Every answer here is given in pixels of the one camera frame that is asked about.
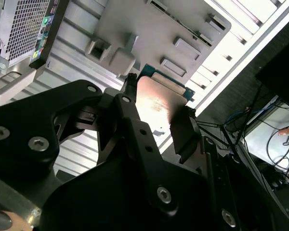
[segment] metal plate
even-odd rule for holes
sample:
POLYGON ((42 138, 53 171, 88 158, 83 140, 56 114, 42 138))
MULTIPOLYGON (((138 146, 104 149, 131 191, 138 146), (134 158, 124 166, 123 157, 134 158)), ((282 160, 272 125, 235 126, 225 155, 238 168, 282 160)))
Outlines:
POLYGON ((130 33, 139 36, 132 53, 141 62, 165 72, 171 78, 185 84, 204 62, 207 56, 219 44, 230 30, 230 23, 203 0, 168 0, 163 1, 168 11, 191 30, 204 34, 213 41, 209 48, 203 42, 193 39, 191 33, 165 13, 159 11, 145 0, 109 0, 94 34, 112 45, 107 57, 101 62, 102 67, 111 70, 109 62, 119 47, 125 47, 130 33), (223 20, 226 29, 219 33, 206 20, 209 14, 215 14, 223 20), (180 37, 192 45, 201 54, 197 60, 181 52, 174 43, 180 37), (169 59, 181 67, 186 74, 180 76, 161 65, 163 58, 169 59))
POLYGON ((138 81, 136 107, 140 119, 154 130, 169 130, 169 122, 187 100, 150 77, 138 81))

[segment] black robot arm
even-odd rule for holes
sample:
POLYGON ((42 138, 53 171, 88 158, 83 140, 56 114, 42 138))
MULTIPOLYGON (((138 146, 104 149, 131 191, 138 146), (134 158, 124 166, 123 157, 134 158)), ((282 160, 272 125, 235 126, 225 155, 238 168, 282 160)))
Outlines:
POLYGON ((171 121, 181 164, 169 163, 139 118, 135 76, 124 89, 79 80, 0 107, 0 202, 37 231, 289 230, 246 166, 201 135, 194 110, 171 121), (61 185, 52 172, 59 145, 85 129, 98 132, 98 165, 61 185))

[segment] orange tag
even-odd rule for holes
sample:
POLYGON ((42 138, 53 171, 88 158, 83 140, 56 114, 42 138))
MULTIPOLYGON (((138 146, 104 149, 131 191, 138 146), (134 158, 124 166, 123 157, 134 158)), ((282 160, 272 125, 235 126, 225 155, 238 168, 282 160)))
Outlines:
POLYGON ((278 132, 279 136, 283 136, 283 135, 289 135, 289 128, 286 129, 282 129, 278 132))

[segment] blue cable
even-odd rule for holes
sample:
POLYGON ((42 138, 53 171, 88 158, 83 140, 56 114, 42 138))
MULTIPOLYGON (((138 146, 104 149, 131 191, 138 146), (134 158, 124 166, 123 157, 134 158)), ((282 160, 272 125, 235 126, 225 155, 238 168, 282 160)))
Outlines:
MULTIPOLYGON (((253 111, 253 112, 251 112, 251 113, 258 113, 258 112, 261 112, 261 111, 266 111, 266 110, 270 109, 271 107, 273 107, 273 105, 274 105, 274 103, 270 104, 267 108, 260 109, 260 110, 257 110, 257 111, 253 111)), ((239 115, 239 114, 245 113, 245 112, 247 112, 247 111, 244 111, 244 112, 236 112, 236 113, 230 115, 230 116, 227 118, 226 123, 227 123, 229 120, 231 120, 232 118, 234 118, 236 115, 239 115)))

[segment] metal mesh grille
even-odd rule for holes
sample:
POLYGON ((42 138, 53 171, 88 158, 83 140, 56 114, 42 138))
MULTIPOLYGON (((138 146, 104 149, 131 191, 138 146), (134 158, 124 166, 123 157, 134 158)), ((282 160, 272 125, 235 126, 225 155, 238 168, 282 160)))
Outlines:
POLYGON ((18 0, 6 52, 9 61, 35 48, 50 0, 18 0))

